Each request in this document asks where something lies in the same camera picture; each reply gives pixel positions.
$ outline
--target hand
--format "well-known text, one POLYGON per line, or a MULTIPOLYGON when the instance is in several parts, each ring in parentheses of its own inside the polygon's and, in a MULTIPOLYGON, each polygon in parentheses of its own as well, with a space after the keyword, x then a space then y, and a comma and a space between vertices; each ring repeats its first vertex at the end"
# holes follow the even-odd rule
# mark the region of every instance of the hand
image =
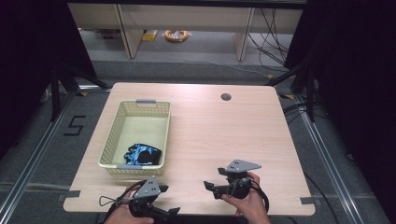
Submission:
MULTIPOLYGON (((253 179, 254 182, 260 185, 260 178, 251 173, 247 174, 253 179)), ((230 203, 236 207, 235 215, 237 217, 244 216, 251 224, 267 224, 270 223, 270 219, 265 210, 264 202, 262 201, 262 196, 255 190, 250 189, 249 194, 244 199, 237 199, 234 197, 229 197, 226 194, 221 195, 221 199, 224 202, 230 203)))
MULTIPOLYGON (((140 189, 136 186, 126 195, 131 197, 131 192, 140 189)), ((154 219, 151 217, 134 217, 129 210, 129 204, 121 204, 116 210, 111 213, 105 224, 152 224, 154 219)))

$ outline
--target wooden table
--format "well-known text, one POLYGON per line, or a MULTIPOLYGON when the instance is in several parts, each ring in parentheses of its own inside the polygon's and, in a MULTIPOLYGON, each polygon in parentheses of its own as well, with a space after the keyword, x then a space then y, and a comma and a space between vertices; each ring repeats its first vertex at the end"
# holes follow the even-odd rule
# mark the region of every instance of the wooden table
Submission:
POLYGON ((117 198, 134 181, 133 177, 109 175, 98 160, 122 100, 156 99, 171 102, 171 121, 160 184, 169 186, 154 205, 167 210, 181 207, 181 215, 230 215, 234 207, 215 200, 204 180, 226 185, 218 168, 233 159, 258 163, 253 173, 270 200, 269 215, 310 216, 313 204, 290 131, 276 91, 272 87, 117 83, 114 85, 93 132, 70 190, 79 197, 67 198, 69 212, 106 212, 99 206, 102 195, 117 198), (223 93, 232 99, 221 99, 223 93))

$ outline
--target wire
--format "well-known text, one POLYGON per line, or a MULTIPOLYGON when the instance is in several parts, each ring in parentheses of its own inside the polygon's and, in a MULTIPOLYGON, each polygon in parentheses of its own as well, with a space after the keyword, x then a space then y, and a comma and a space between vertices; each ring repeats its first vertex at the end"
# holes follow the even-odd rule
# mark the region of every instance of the wire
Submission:
POLYGON ((338 218, 334 213, 334 210, 332 209, 332 205, 329 203, 329 200, 327 199, 326 195, 323 193, 323 191, 320 189, 320 187, 317 185, 317 183, 305 172, 304 175, 307 179, 309 179, 309 181, 311 181, 311 183, 315 186, 315 188, 317 188, 317 190, 319 191, 319 193, 321 194, 321 196, 323 197, 324 201, 326 202, 326 204, 329 206, 330 211, 332 212, 332 216, 334 217, 335 223, 338 224, 338 218))
POLYGON ((97 214, 93 224, 98 224, 99 223, 99 217, 100 217, 100 214, 97 214))
MULTIPOLYGON (((160 50, 160 51, 163 51, 163 50, 160 49, 158 46, 156 46, 153 42, 150 42, 150 43, 151 43, 156 49, 158 49, 158 50, 160 50)), ((165 57, 168 58, 168 59, 172 59, 172 60, 176 60, 176 61, 182 61, 182 62, 186 62, 186 63, 213 64, 213 65, 216 65, 216 66, 230 67, 230 68, 232 68, 232 69, 234 69, 234 70, 237 70, 237 71, 255 73, 255 74, 259 74, 260 76, 269 78, 267 75, 265 75, 265 74, 263 74, 263 73, 260 73, 260 72, 258 72, 258 71, 247 70, 247 69, 241 69, 241 68, 234 67, 234 66, 232 66, 232 65, 230 65, 230 64, 218 64, 218 63, 210 63, 210 62, 196 62, 196 61, 190 61, 190 60, 185 60, 185 59, 172 58, 172 57, 168 57, 168 56, 165 56, 165 57)))
POLYGON ((290 219, 294 224, 298 224, 297 221, 294 218, 288 217, 288 219, 290 219))
POLYGON ((134 183, 134 184, 132 184, 132 186, 130 186, 127 190, 125 190, 122 194, 121 194, 121 196, 120 197, 118 197, 117 199, 112 199, 112 198, 109 198, 109 197, 107 197, 107 196, 100 196, 99 197, 99 205, 100 206, 105 206, 105 205, 107 205, 107 204, 109 204, 109 203, 115 203, 116 204, 116 206, 118 207, 119 206, 119 204, 120 204, 120 201, 125 197, 125 195, 129 192, 129 191, 131 191, 133 188, 135 188, 135 187, 137 187, 137 186, 142 186, 142 185, 144 185, 145 183, 146 183, 146 179, 145 180, 141 180, 141 181, 138 181, 138 182, 136 182, 136 183, 134 183), (107 203, 102 203, 102 199, 109 199, 109 202, 107 202, 107 203))
POLYGON ((288 121, 288 124, 290 124, 292 121, 294 121, 295 119, 297 119, 300 115, 302 115, 306 110, 303 111, 299 111, 300 113, 296 116, 294 116, 291 120, 288 121))
POLYGON ((278 37, 277 37, 276 21, 275 21, 276 9, 275 9, 275 8, 272 9, 272 22, 271 22, 271 24, 268 22, 268 20, 267 20, 267 18, 266 18, 266 16, 265 16, 265 13, 264 13, 264 11, 263 11, 263 8, 262 8, 262 16, 264 17, 265 23, 267 24, 267 27, 268 27, 268 34, 267 34, 267 36, 266 36, 266 37, 263 37, 263 36, 262 36, 262 38, 264 39, 264 43, 266 42, 266 43, 268 43, 270 46, 272 46, 273 48, 279 50, 279 54, 280 54, 280 56, 282 57, 282 61, 281 61, 281 62, 282 62, 282 65, 283 65, 284 62, 285 62, 285 60, 286 60, 286 56, 285 56, 284 53, 287 53, 289 50, 288 50, 285 46, 283 46, 282 44, 280 44, 279 39, 278 39, 278 37), (272 38, 275 40, 275 42, 276 42, 276 44, 277 44, 277 47, 274 46, 274 45, 272 45, 271 43, 268 42, 267 38, 268 38, 268 35, 269 35, 269 34, 271 34, 272 38))
POLYGON ((253 39, 253 37, 252 37, 250 34, 249 34, 248 36, 249 36, 250 40, 253 42, 253 44, 256 46, 256 48, 257 48, 260 52, 266 54, 268 57, 270 57, 271 59, 273 59, 273 60, 276 61, 277 63, 280 63, 280 64, 283 65, 283 62, 282 62, 280 59, 278 59, 275 55, 273 55, 272 53, 270 53, 269 51, 267 51, 266 49, 263 48, 263 45, 265 44, 265 40, 264 40, 264 42, 262 43, 262 45, 260 46, 260 45, 253 39))
POLYGON ((326 116, 322 116, 320 114, 314 113, 314 115, 316 115, 317 117, 321 118, 321 119, 328 119, 329 116, 326 114, 326 116))
POLYGON ((235 192, 235 189, 236 189, 236 186, 237 186, 238 182, 239 182, 239 179, 236 179, 235 181, 233 181, 231 184, 228 185, 228 187, 227 187, 227 196, 229 198, 233 197, 233 193, 235 192), (233 191, 231 191, 231 194, 229 194, 228 192, 230 190, 230 186, 231 185, 233 185, 233 191))
POLYGON ((282 70, 278 70, 278 69, 274 69, 274 68, 270 68, 270 67, 265 66, 265 65, 262 63, 262 51, 261 51, 261 50, 259 51, 259 62, 260 62, 260 64, 262 65, 262 67, 264 67, 264 68, 266 68, 266 69, 270 69, 270 70, 277 71, 277 72, 287 72, 287 71, 282 71, 282 70))
POLYGON ((262 188, 260 188, 260 185, 256 181, 251 180, 251 182, 253 182, 257 185, 257 188, 254 187, 253 185, 250 187, 252 189, 255 189, 260 194, 260 196, 262 196, 262 199, 264 200, 265 210, 267 210, 267 212, 268 212, 268 210, 270 210, 270 201, 269 201, 267 195, 264 193, 264 191, 262 191, 262 188))
POLYGON ((300 106, 305 106, 305 105, 306 105, 306 103, 301 103, 301 104, 295 104, 295 105, 288 106, 288 107, 283 109, 283 113, 286 114, 287 112, 291 111, 294 108, 298 108, 300 106))

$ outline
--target plastic basket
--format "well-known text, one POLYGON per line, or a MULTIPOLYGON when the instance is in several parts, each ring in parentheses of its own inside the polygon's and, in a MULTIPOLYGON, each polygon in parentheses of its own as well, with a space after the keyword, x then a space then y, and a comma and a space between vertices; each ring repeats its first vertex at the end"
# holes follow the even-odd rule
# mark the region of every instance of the plastic basket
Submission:
POLYGON ((120 103, 99 166, 111 175, 163 175, 171 104, 155 100, 128 100, 120 103), (126 165, 124 159, 133 144, 146 144, 162 151, 158 165, 126 165))

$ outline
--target black curtain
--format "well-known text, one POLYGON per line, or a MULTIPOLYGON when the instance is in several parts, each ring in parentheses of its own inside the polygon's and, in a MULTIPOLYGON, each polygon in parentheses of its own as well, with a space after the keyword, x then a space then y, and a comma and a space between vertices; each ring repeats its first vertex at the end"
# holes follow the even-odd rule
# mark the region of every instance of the black curtain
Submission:
MULTIPOLYGON (((396 223, 396 3, 342 2, 346 13, 323 45, 328 52, 313 63, 315 79, 347 149, 396 223)), ((310 7, 303 13, 285 66, 302 61, 332 10, 310 7)))
POLYGON ((5 0, 0 5, 1 159, 18 143, 55 64, 96 74, 65 1, 5 0))

